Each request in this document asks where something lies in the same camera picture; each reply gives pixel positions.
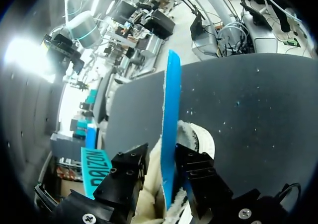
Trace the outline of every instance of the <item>blue spatula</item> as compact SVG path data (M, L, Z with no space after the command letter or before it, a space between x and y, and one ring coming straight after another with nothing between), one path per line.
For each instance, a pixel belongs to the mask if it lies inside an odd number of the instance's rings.
M179 100L181 91L181 62L179 56L169 50L168 64L165 74L164 107L161 146L161 173L166 209L173 199L174 151L177 136Z

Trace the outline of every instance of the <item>bright light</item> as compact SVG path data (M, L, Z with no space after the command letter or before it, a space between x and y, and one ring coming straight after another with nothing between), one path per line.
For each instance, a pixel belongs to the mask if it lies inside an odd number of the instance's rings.
M55 74L52 75L41 75L42 78L44 78L46 81L48 81L49 83L54 83L55 80Z
M95 12L96 12L98 3L99 3L99 0L94 0L94 1L93 1L93 4L92 4L91 9L90 9L90 14L91 14L92 16L94 16L94 14L95 14Z
M109 7L108 7L108 9L107 9L107 11L106 11L106 14L108 14L108 13L111 11L111 9L113 8L114 4L115 4L115 1L113 0L113 1L110 3L110 5L109 5Z
M15 63L27 72L43 77L53 83L55 75L46 54L48 49L31 40L16 38L8 46L5 63Z

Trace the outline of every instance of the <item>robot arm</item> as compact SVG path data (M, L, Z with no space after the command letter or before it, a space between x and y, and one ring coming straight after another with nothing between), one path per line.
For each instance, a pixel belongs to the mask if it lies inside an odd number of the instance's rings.
M110 174L93 194L95 200L72 191L57 205L48 201L39 186L35 191L51 211L54 224L130 224L148 163L147 144L118 153L112 159ZM233 199L233 192L216 172L214 160L208 154L177 144L175 163L178 182L183 183L196 223L271 224L282 223L287 216L280 202L293 185L285 185L275 197L259 198L260 192L253 189Z

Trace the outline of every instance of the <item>screw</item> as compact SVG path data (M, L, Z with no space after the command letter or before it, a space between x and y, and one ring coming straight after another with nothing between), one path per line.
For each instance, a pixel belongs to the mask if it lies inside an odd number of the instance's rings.
M96 223L96 217L93 214L86 213L82 218L85 224L94 224Z
M244 208L238 213L238 217L243 220L249 219L250 216L252 216L252 211L248 208Z

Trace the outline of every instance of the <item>teal label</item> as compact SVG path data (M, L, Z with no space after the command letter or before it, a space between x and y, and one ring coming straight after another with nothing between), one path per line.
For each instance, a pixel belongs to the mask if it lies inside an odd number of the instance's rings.
M82 147L81 166L85 195L94 199L93 192L109 174L111 162L104 150Z

